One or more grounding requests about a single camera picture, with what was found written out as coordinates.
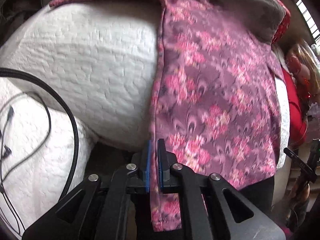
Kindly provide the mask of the pink floral garment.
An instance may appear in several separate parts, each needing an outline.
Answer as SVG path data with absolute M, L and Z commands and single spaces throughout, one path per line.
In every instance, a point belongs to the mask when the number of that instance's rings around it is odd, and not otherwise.
M 58 7 L 90 0 L 52 0 Z M 275 175 L 280 151 L 280 64 L 234 16 L 208 0 L 161 4 L 150 106 L 152 143 L 196 173 L 240 190 Z

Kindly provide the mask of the red blanket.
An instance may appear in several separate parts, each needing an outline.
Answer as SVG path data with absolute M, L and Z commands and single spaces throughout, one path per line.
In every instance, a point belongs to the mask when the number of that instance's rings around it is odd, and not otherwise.
M 298 98 L 295 77 L 290 72 L 287 66 L 282 49 L 276 44 L 276 42 L 283 36 L 285 31 L 287 31 L 291 19 L 290 11 L 285 7 L 285 5 L 281 1 L 278 2 L 281 5 L 281 7 L 285 10 L 285 16 L 281 21 L 280 25 L 278 26 L 278 29 L 273 37 L 272 50 L 280 62 L 281 70 L 283 71 L 286 85 L 290 113 L 289 144 L 293 147 L 296 147 L 300 146 L 305 142 L 307 124 L 303 121 L 302 104 L 300 103 L 300 100 Z

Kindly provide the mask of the plastic wrapped doll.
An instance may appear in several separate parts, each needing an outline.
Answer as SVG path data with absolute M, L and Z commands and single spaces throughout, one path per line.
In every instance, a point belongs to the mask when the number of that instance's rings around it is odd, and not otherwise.
M 286 63 L 303 93 L 313 100 L 319 99 L 319 60 L 304 39 L 292 46 L 286 55 Z

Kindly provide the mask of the grey floral pillow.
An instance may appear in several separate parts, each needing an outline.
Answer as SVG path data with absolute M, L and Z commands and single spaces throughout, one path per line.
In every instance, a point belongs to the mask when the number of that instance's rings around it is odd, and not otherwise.
M 290 11 L 280 0 L 217 0 L 261 42 L 272 44 L 290 23 Z

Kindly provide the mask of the white quilted mattress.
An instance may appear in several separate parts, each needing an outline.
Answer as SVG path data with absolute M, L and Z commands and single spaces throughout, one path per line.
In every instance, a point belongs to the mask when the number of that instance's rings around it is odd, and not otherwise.
M 158 62 L 161 5 L 152 2 L 73 3 L 42 9 L 1 49 L 1 65 L 40 77 L 73 114 L 110 144 L 140 149 L 150 137 L 150 106 Z M 281 110 L 285 84 L 276 78 Z M 276 170 L 283 165 L 280 151 Z M 240 189 L 271 211 L 274 176 Z

